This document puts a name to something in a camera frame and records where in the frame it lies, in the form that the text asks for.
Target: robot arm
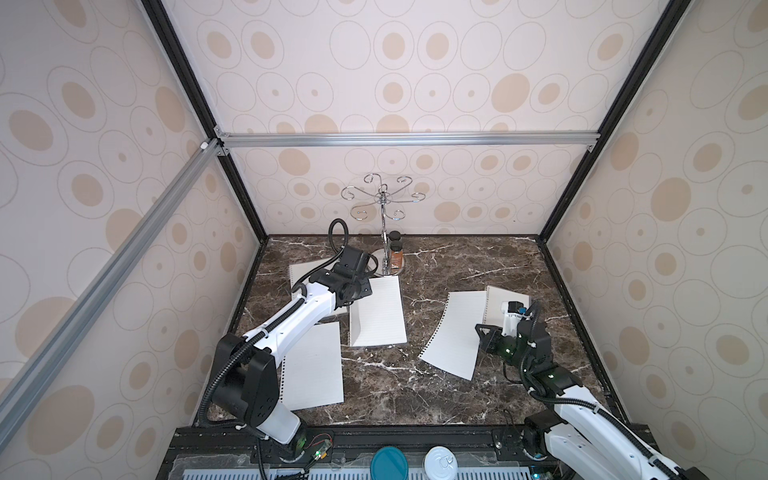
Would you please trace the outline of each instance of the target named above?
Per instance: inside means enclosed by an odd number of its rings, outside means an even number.
[[[301,295],[245,335],[228,333],[219,341],[197,411],[199,425],[235,426],[261,433],[259,436],[274,440],[282,458],[293,459],[303,451],[306,426],[279,399],[277,367],[315,323],[337,307],[372,294],[367,270],[370,255],[346,245],[348,230],[340,219],[331,223],[329,237],[336,223],[344,227],[344,247],[296,282],[293,291],[300,288]],[[336,260],[331,270],[324,268]],[[309,283],[304,285],[307,277]],[[236,420],[211,422],[207,418],[211,403]]]
[[[683,470],[613,417],[577,376],[554,361],[538,304],[530,309],[514,304],[507,308],[514,330],[507,319],[504,329],[477,325],[475,330],[480,348],[516,367],[528,393],[550,407],[525,419],[521,439],[529,456],[558,458],[587,480],[707,480],[695,467]]]

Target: teal lid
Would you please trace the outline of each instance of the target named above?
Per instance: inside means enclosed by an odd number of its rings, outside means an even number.
[[[384,447],[373,456],[371,477],[373,480],[407,480],[406,456],[395,447]]]

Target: stand base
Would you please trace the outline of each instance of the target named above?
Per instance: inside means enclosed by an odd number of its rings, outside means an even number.
[[[406,268],[406,259],[403,257],[402,259],[402,267],[398,268],[394,272],[390,273],[389,275],[384,275],[382,272],[382,268],[384,266],[384,249],[379,248],[377,251],[371,253],[371,256],[376,257],[376,259],[379,261],[379,268],[376,269],[376,275],[377,276],[391,276],[391,275],[399,275],[402,273],[403,269]]]

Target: patterned wallpaper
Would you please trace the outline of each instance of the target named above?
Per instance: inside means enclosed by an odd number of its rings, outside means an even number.
[[[166,0],[225,131],[587,130],[666,0]]]
[[[133,2],[5,2],[0,392],[201,139]],[[154,478],[255,250],[213,162],[0,455],[0,478]]]
[[[200,145],[128,0],[4,2],[0,391]]]
[[[347,185],[375,191],[363,181],[372,171],[382,175],[390,192],[399,188],[400,175],[413,179],[397,200],[411,200],[413,192],[426,195],[417,204],[390,204],[390,216],[396,207],[406,214],[388,220],[390,230],[538,233],[585,150],[584,145],[236,148],[233,157],[268,233],[325,233],[337,217],[353,233],[378,233],[379,208],[361,207],[369,202],[365,194],[341,197]]]
[[[768,472],[768,2],[684,20],[550,242],[622,402],[713,480]]]
[[[154,480],[256,255],[233,199],[214,160],[0,455],[1,480]]]

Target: marble tabletop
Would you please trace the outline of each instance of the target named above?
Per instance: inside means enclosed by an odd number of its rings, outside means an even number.
[[[352,236],[350,245],[373,252],[379,237]],[[349,318],[341,325],[344,403],[300,410],[310,425],[444,425],[522,423],[544,408],[502,375],[501,360],[478,353],[472,381],[419,359],[438,325],[448,293],[493,285],[542,301],[541,318],[552,336],[555,361],[576,372],[604,397],[563,301],[533,238],[403,236],[406,264],[400,275],[408,342],[396,346],[346,346]],[[237,327],[261,324],[290,300],[288,266],[327,258],[321,236],[271,237]],[[508,369],[511,379],[515,372]],[[223,418],[211,411],[212,418]]]

